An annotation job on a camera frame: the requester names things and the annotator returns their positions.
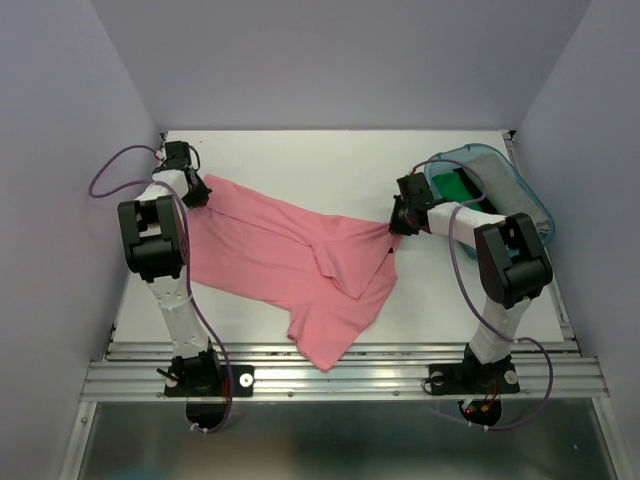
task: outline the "wire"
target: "wire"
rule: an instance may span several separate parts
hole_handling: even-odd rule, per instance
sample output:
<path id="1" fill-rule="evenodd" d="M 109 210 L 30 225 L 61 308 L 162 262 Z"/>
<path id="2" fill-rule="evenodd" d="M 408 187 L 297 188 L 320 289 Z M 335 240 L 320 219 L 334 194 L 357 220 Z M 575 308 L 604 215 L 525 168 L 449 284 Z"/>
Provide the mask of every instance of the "wire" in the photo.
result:
<path id="1" fill-rule="evenodd" d="M 518 428 L 518 427 L 521 427 L 522 425 L 529 423 L 536 416 L 538 416 L 540 412 L 542 412 L 542 410 L 544 410 L 544 408 L 547 406 L 547 403 L 549 402 L 549 398 L 551 397 L 551 391 L 553 390 L 553 380 L 554 380 L 553 364 L 551 362 L 551 357 L 549 356 L 549 352 L 547 352 L 547 350 L 542 346 L 540 342 L 538 342 L 537 340 L 531 337 L 511 338 L 505 335 L 500 330 L 498 330 L 493 325 L 491 325 L 489 322 L 487 322 L 487 320 L 482 316 L 482 314 L 478 311 L 478 309 L 473 304 L 471 297 L 469 297 L 469 293 L 467 292 L 467 289 L 464 286 L 464 282 L 462 281 L 462 275 L 460 274 L 460 266 L 458 265 L 458 258 L 456 257 L 456 246 L 455 246 L 455 240 L 453 237 L 454 223 L 455 223 L 456 215 L 463 207 L 481 202 L 482 200 L 487 198 L 485 182 L 482 179 L 482 177 L 474 169 L 470 168 L 468 165 L 462 162 L 459 162 L 457 160 L 451 160 L 451 159 L 445 159 L 445 158 L 432 158 L 431 160 L 425 160 L 424 162 L 420 162 L 411 169 L 411 173 L 414 173 L 418 169 L 418 167 L 421 167 L 423 165 L 429 165 L 432 163 L 438 163 L 438 162 L 453 163 L 454 165 L 458 165 L 459 167 L 462 167 L 468 170 L 473 174 L 474 177 L 476 177 L 476 179 L 480 183 L 480 190 L 482 191 L 482 195 L 479 198 L 467 200 L 465 202 L 462 202 L 456 208 L 454 208 L 453 212 L 451 213 L 451 218 L 449 219 L 449 253 L 451 254 L 451 263 L 453 264 L 453 272 L 456 276 L 458 287 L 460 287 L 460 292 L 462 293 L 462 296 L 464 297 L 465 302 L 469 306 L 469 309 L 471 310 L 471 312 L 480 321 L 480 323 L 484 325 L 487 329 L 489 329 L 489 331 L 497 335 L 499 338 L 509 343 L 520 343 L 520 342 L 533 343 L 542 352 L 542 355 L 544 355 L 544 358 L 547 361 L 547 366 L 549 367 L 549 383 L 547 384 L 547 390 L 545 391 L 542 401 L 531 414 L 529 414 L 528 416 L 526 416 L 521 420 L 518 420 L 516 422 L 510 423 L 507 425 L 495 425 L 493 427 L 483 427 L 488 430 L 497 430 L 497 431 L 512 430 L 514 428 Z"/>
<path id="2" fill-rule="evenodd" d="M 182 217 L 182 221 L 183 221 L 183 225 L 184 225 L 184 237 L 185 237 L 185 241 L 187 244 L 187 259 L 186 259 L 186 266 L 187 266 L 187 294 L 189 296 L 189 298 L 191 299 L 191 304 L 193 305 L 193 309 L 196 312 L 196 315 L 198 316 L 198 318 L 200 319 L 200 321 L 202 322 L 202 324 L 205 326 L 205 328 L 208 330 L 208 332 L 211 334 L 211 336 L 213 337 L 213 339 L 216 341 L 216 343 L 218 344 L 218 347 L 220 347 L 220 352 L 222 353 L 222 356 L 224 358 L 226 367 L 227 367 L 227 378 L 228 378 L 228 382 L 229 382 L 229 390 L 228 390 L 228 401 L 227 401 L 227 407 L 225 409 L 224 415 L 222 417 L 222 420 L 220 421 L 220 423 L 218 425 L 216 425 L 215 427 L 211 428 L 211 429 L 202 429 L 200 427 L 198 427 L 197 425 L 193 426 L 192 428 L 194 428 L 195 430 L 201 432 L 201 433 L 214 433 L 217 432 L 218 430 L 220 430 L 225 423 L 227 423 L 227 420 L 229 419 L 229 415 L 231 413 L 231 407 L 233 405 L 233 397 L 235 394 L 235 382 L 234 382 L 234 378 L 233 378 L 233 370 L 231 368 L 231 361 L 229 359 L 229 353 L 227 352 L 227 349 L 225 348 L 224 344 L 222 343 L 222 340 L 220 340 L 220 337 L 218 337 L 218 335 L 216 334 L 216 332 L 213 330 L 213 328 L 211 327 L 211 325 L 209 324 L 209 322 L 207 321 L 207 319 L 204 317 L 202 311 L 200 310 L 200 307 L 198 306 L 198 303 L 196 302 L 196 299 L 193 296 L 193 291 L 191 289 L 191 249 L 190 247 L 190 243 L 189 243 L 189 222 L 187 221 L 187 212 L 186 209 L 184 207 L 184 204 L 182 203 L 182 199 L 180 198 L 180 196 L 178 195 L 178 193 L 171 187 L 171 185 L 165 183 L 165 182 L 152 182 L 149 180 L 134 180 L 131 182 L 127 182 L 124 183 L 122 185 L 120 185 L 119 187 L 116 187 L 112 190 L 109 190 L 105 193 L 95 193 L 94 192 L 94 187 L 98 181 L 98 179 L 100 178 L 100 176 L 105 172 L 105 170 L 107 170 L 107 168 L 109 168 L 109 166 L 117 159 L 119 158 L 123 153 L 128 152 L 129 150 L 134 150 L 134 149 L 145 149 L 145 150 L 149 150 L 151 153 L 155 154 L 155 150 L 151 147 L 148 147 L 146 145 L 131 145 L 129 147 L 123 148 L 122 150 L 120 150 L 119 152 L 117 152 L 113 157 L 111 157 L 109 160 L 106 161 L 106 163 L 98 170 L 98 172 L 95 174 L 95 176 L 91 179 L 91 182 L 89 183 L 89 189 L 88 189 L 88 193 L 89 196 L 91 198 L 106 198 L 109 197 L 111 195 L 113 195 L 116 192 L 119 192 L 120 190 L 123 190 L 125 188 L 128 187 L 133 187 L 134 185 L 150 185 L 152 183 L 155 183 L 156 185 L 161 185 L 163 187 L 165 187 L 167 190 L 169 190 L 169 192 L 174 196 L 174 198 L 176 199 L 176 204 L 178 205 L 178 209 L 180 210 L 180 215 Z"/>
<path id="3" fill-rule="evenodd" d="M 200 166 L 201 166 L 201 163 L 200 163 L 200 154 L 199 154 L 199 153 L 198 153 L 198 151 L 195 149 L 195 147 L 192 147 L 191 145 L 189 145 L 189 148 L 191 149 L 191 151 L 192 151 L 193 153 L 195 153 L 195 154 L 196 154 L 196 159 L 198 160 L 198 168 L 196 168 L 196 169 L 195 169 L 195 171 L 197 172 L 198 170 L 200 170 Z"/>

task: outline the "purple cable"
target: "purple cable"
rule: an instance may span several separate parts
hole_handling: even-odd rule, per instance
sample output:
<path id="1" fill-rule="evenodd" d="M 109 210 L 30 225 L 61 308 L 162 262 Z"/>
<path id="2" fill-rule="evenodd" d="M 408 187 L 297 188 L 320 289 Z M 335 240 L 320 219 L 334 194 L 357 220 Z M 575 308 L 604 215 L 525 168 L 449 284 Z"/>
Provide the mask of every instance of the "purple cable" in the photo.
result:
<path id="1" fill-rule="evenodd" d="M 491 325 L 489 322 L 487 322 L 487 320 L 484 319 L 482 314 L 478 311 L 478 309 L 475 307 L 475 305 L 471 301 L 471 297 L 469 297 L 469 293 L 467 292 L 467 289 L 464 286 L 464 282 L 462 281 L 462 275 L 460 274 L 460 267 L 458 265 L 455 240 L 453 236 L 453 230 L 454 230 L 453 226 L 455 223 L 456 215 L 458 214 L 460 209 L 462 209 L 462 207 L 466 207 L 467 205 L 472 205 L 474 203 L 479 203 L 485 198 L 487 198 L 485 183 L 482 177 L 478 175 L 477 172 L 475 172 L 472 168 L 468 167 L 464 163 L 459 162 L 457 160 L 433 158 L 431 160 L 426 160 L 424 162 L 418 163 L 415 167 L 411 169 L 411 171 L 415 172 L 418 167 L 421 167 L 423 165 L 429 165 L 431 163 L 438 163 L 438 162 L 453 163 L 454 165 L 458 165 L 459 167 L 462 167 L 465 170 L 468 170 L 473 174 L 474 177 L 478 179 L 478 182 L 480 183 L 480 187 L 481 187 L 480 190 L 482 191 L 482 195 L 479 198 L 467 200 L 466 202 L 462 202 L 460 205 L 454 208 L 453 212 L 451 213 L 451 219 L 449 220 L 449 253 L 451 254 L 451 263 L 453 264 L 453 272 L 455 273 L 456 281 L 458 282 L 458 286 L 460 287 L 460 292 L 462 293 L 462 296 L 464 297 L 465 302 L 467 303 L 467 305 L 469 306 L 473 314 L 476 316 L 476 318 L 480 321 L 480 323 L 482 323 L 482 325 L 484 325 L 486 328 L 488 328 L 491 332 L 496 334 L 498 337 L 502 338 L 504 341 L 509 343 L 512 343 L 512 342 L 533 343 L 536 347 L 538 347 L 538 349 L 540 349 L 540 351 L 542 352 L 542 355 L 544 355 L 544 358 L 547 361 L 547 365 L 549 366 L 549 384 L 547 385 L 547 390 L 544 394 L 544 397 L 542 398 L 542 401 L 540 402 L 540 405 L 538 405 L 538 407 L 530 415 L 528 415 L 527 417 L 521 420 L 518 420 L 514 423 L 510 423 L 508 425 L 498 425 L 498 426 L 488 427 L 488 430 L 504 431 L 504 430 L 511 430 L 514 428 L 518 428 L 518 427 L 521 427 L 522 425 L 525 425 L 529 421 L 533 420 L 540 412 L 542 412 L 542 410 L 546 407 L 547 402 L 549 401 L 549 398 L 551 397 L 551 390 L 553 390 L 553 364 L 551 363 L 551 357 L 549 356 L 549 352 L 547 352 L 547 350 L 542 346 L 542 344 L 531 337 L 510 338 L 506 336 L 504 333 L 502 333 L 501 331 L 496 329 L 493 325 Z"/>
<path id="2" fill-rule="evenodd" d="M 155 183 L 156 185 L 162 185 L 167 190 L 169 190 L 169 192 L 171 192 L 171 194 L 177 200 L 176 203 L 178 205 L 178 208 L 180 209 L 180 214 L 182 215 L 182 219 L 183 219 L 183 222 L 184 222 L 184 237 L 185 237 L 185 240 L 187 241 L 187 245 L 190 245 L 190 243 L 189 243 L 189 223 L 187 222 L 187 212 L 186 212 L 186 210 L 184 208 L 184 205 L 182 203 L 182 199 L 180 198 L 180 196 L 173 189 L 173 187 L 171 187 L 167 183 L 165 183 L 165 182 L 152 182 L 152 181 L 149 181 L 149 180 L 134 180 L 132 182 L 124 183 L 124 184 L 120 185 L 119 187 L 114 188 L 113 190 L 109 190 L 106 193 L 95 193 L 93 191 L 93 188 L 95 187 L 98 179 L 107 170 L 107 168 L 109 168 L 109 165 L 111 165 L 123 153 L 128 152 L 129 150 L 137 149 L 137 148 L 149 150 L 150 152 L 155 154 L 155 150 L 153 148 L 151 148 L 151 147 L 146 146 L 146 145 L 131 145 L 129 147 L 123 148 L 122 150 L 117 152 L 113 157 L 111 157 L 109 160 L 107 160 L 107 162 L 102 166 L 102 168 L 100 168 L 100 170 L 98 170 L 98 173 L 95 174 L 95 176 L 91 180 L 91 183 L 89 184 L 89 190 L 88 190 L 89 196 L 91 198 L 106 198 L 106 197 L 109 197 L 109 196 L 113 195 L 116 192 L 119 192 L 120 190 L 123 190 L 123 189 L 128 188 L 128 187 L 133 187 L 134 185 L 150 185 L 152 183 Z M 200 307 L 198 306 L 198 304 L 196 303 L 195 298 L 193 297 L 193 292 L 191 290 L 191 257 L 190 257 L 190 254 L 191 254 L 190 249 L 187 248 L 187 259 L 186 259 L 186 263 L 187 263 L 187 293 L 188 293 L 189 297 L 191 298 L 191 304 L 193 305 L 193 309 L 195 310 L 196 315 L 198 316 L 198 318 L 200 319 L 202 324 L 209 331 L 211 336 L 214 338 L 214 340 L 216 341 L 216 343 L 220 347 L 220 352 L 222 353 L 222 356 L 224 358 L 224 361 L 225 361 L 225 364 L 226 364 L 226 367 L 227 367 L 227 376 L 229 378 L 229 403 L 227 404 L 227 408 L 225 409 L 224 416 L 222 417 L 222 420 L 220 421 L 220 423 L 218 425 L 216 425 L 215 427 L 211 428 L 211 429 L 207 429 L 206 431 L 204 429 L 200 428 L 197 425 L 194 427 L 194 429 L 199 431 L 200 433 L 208 434 L 208 433 L 217 432 L 218 430 L 220 430 L 225 425 L 225 423 L 227 423 L 227 420 L 229 419 L 229 415 L 231 413 L 231 407 L 233 405 L 233 396 L 235 394 L 235 383 L 234 383 L 234 378 L 233 378 L 233 370 L 231 369 L 231 361 L 229 360 L 229 353 L 227 352 L 227 349 L 224 347 L 224 344 L 222 343 L 222 340 L 220 340 L 220 337 L 218 337 L 218 335 L 213 330 L 213 328 L 211 327 L 211 325 L 209 324 L 207 319 L 204 318 L 204 315 L 203 315 L 202 311 L 200 310 Z"/>

